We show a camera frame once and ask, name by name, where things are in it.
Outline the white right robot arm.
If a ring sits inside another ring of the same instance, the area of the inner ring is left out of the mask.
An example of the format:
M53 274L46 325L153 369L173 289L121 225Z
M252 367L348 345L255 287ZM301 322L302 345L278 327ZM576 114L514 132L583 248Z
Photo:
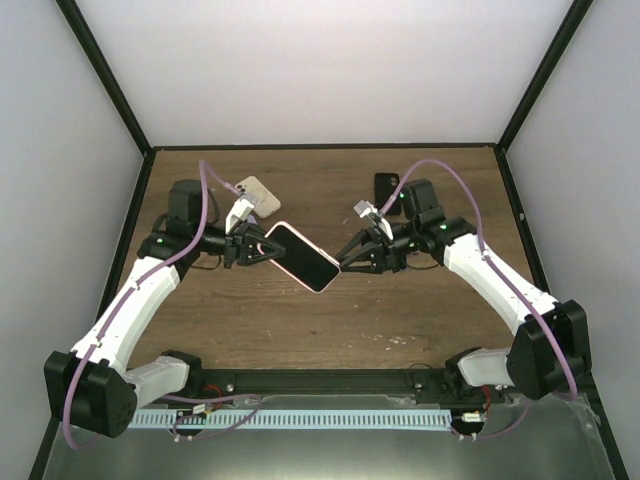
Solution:
M341 270L399 272L407 268L410 254L425 253L475 290L513 336L507 348L471 348L452 357L444 378L447 396L465 403L481 386L513 387L532 400L575 391L592 367L585 310L522 277L481 241L479 226L447 217L430 181L411 181L398 197L403 223L389 222L368 201L355 205L369 225L338 253Z

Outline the pink phone case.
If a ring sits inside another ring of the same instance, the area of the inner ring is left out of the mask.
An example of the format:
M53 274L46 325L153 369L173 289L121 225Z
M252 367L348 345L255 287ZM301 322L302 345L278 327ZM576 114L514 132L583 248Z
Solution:
M285 221L277 222L267 237L286 248L284 257L271 262L313 293L322 293L341 273L334 258Z

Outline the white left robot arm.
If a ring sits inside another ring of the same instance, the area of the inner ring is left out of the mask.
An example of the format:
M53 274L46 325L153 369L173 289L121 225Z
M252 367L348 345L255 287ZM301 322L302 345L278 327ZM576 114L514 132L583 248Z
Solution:
M131 274L98 322L69 353L53 352L44 365L52 414L68 444L80 448L75 427L115 438L134 413L165 397L184 404L204 392L200 358L168 350L141 367L128 366L142 333L166 298L203 254L225 267L249 266L275 259L283 247L269 242L257 251L266 232L250 216L259 199L241 191L223 226L209 221L218 210L212 192L200 180L181 180L169 192L168 210L143 241Z

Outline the black phone case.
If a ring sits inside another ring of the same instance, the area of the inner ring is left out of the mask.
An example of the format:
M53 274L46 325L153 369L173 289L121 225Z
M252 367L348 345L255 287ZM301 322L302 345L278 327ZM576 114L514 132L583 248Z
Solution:
M397 173L377 172L374 174L374 205L379 212L382 211L384 205L394 193L399 181L400 176ZM402 213L400 200L396 199L386 213L391 216L399 216Z

